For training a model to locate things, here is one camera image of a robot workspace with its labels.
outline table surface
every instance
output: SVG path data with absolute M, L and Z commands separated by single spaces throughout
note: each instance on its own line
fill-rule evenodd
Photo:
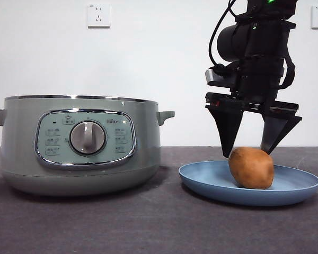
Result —
M 318 176 L 318 148 L 276 148 L 272 157 Z M 162 166 L 145 184 L 72 198 L 14 190 L 0 163 L 0 254 L 318 253 L 318 192 L 283 207 L 213 201 L 178 175 L 180 166 L 205 160 L 224 160 L 220 148 L 164 147 Z

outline robotic arm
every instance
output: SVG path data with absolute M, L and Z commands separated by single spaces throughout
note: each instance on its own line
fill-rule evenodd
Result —
M 261 149 L 270 154 L 302 120 L 295 116 L 298 104 L 276 101 L 278 91 L 290 86 L 295 76 L 287 42 L 296 24 L 287 19 L 295 14 L 297 0 L 248 0 L 247 12 L 238 16 L 231 10 L 235 1 L 228 3 L 213 32 L 209 54 L 214 66 L 206 71 L 208 85 L 229 88 L 231 94 L 207 93 L 206 108 L 216 121 L 225 157 L 231 153 L 244 111 L 262 115 Z M 225 28 L 217 40 L 220 56 L 231 62 L 224 66 L 213 59 L 211 46 L 229 11 L 236 25 Z M 287 71 L 280 85 L 284 61 Z

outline pot rim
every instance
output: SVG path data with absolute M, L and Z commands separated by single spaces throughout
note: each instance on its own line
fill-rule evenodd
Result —
M 149 102 L 158 104 L 155 101 L 149 101 L 146 99 L 134 99 L 114 96 L 90 96 L 90 95 L 20 95 L 10 96 L 5 98 L 5 101 L 12 99 L 44 99 L 44 98 L 56 98 L 56 99 L 106 99 L 111 101 L 130 101 L 130 102 Z

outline mint green pot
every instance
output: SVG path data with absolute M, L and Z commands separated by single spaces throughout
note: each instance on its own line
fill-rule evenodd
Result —
M 174 111 L 159 112 L 156 102 L 141 99 L 8 97 L 0 109 L 3 176 L 16 189 L 50 196 L 93 195 L 136 186 L 160 166 L 159 126 L 170 117 Z M 105 134 L 104 145 L 89 155 L 75 150 L 71 142 L 72 129 L 83 121 L 94 121 Z

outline control panel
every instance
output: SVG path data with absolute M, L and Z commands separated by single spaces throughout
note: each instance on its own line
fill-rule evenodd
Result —
M 39 121 L 35 149 L 51 164 L 113 163 L 133 154 L 134 126 L 124 112 L 77 108 L 52 111 Z

